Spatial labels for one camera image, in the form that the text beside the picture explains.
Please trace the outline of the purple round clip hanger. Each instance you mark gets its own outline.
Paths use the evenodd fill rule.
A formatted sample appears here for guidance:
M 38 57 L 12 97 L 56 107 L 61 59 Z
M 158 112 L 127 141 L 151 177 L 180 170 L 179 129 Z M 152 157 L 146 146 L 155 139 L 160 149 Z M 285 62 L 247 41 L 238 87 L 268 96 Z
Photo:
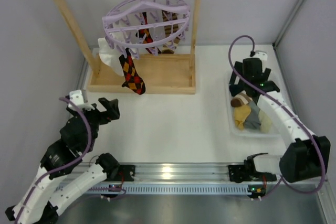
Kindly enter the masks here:
M 174 39 L 185 38 L 191 10 L 183 0 L 126 0 L 102 18 L 105 39 L 111 49 L 140 58 L 140 49 L 157 56 Z

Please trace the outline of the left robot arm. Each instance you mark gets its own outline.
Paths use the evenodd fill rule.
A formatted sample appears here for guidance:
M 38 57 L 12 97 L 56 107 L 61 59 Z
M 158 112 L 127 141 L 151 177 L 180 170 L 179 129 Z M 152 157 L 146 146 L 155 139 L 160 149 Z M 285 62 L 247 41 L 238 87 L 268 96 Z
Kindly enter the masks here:
M 60 139 L 47 148 L 25 196 L 6 209 L 6 216 L 13 223 L 56 223 L 85 192 L 118 173 L 119 162 L 110 153 L 103 153 L 83 174 L 57 190 L 93 150 L 99 127 L 120 117 L 117 99 L 99 98 L 105 111 L 99 111 L 96 104 L 85 103 L 83 98 L 74 100 L 67 96 L 62 101 L 67 102 L 67 111 L 72 117 L 61 128 Z

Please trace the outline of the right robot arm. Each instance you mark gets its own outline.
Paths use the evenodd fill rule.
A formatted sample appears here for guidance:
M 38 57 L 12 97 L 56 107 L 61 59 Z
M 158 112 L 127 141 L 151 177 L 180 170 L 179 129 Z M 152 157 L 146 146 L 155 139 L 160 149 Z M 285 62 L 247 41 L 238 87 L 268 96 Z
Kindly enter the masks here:
M 270 119 L 286 147 L 281 155 L 256 154 L 252 158 L 255 170 L 280 175 L 289 183 L 324 178 L 328 169 L 330 141 L 304 126 L 285 102 L 280 88 L 268 78 L 269 74 L 270 69 L 264 70 L 259 58 L 245 58 L 233 64 L 230 79 L 239 79 L 238 86 Z

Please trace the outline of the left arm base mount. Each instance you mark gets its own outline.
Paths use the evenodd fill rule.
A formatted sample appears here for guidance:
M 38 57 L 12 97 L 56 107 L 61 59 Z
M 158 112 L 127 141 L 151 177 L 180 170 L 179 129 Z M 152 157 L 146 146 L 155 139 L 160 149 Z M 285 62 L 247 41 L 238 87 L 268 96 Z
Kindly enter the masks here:
M 120 165 L 117 173 L 106 180 L 107 182 L 112 182 L 108 186 L 108 192 L 113 192 L 113 194 L 104 194 L 102 196 L 108 201 L 122 198 L 126 194 L 123 184 L 125 182 L 133 182 L 134 175 L 135 165 Z

